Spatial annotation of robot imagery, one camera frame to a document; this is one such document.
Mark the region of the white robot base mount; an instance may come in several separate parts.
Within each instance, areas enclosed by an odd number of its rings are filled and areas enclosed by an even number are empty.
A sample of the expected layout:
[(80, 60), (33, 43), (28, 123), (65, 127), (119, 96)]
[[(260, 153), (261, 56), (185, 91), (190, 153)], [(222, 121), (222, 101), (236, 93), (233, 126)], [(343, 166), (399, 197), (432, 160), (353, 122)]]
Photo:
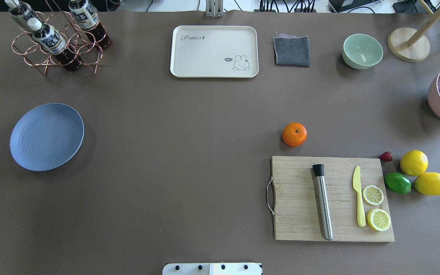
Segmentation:
[(170, 263), (162, 270), (163, 275), (262, 275), (261, 263)]

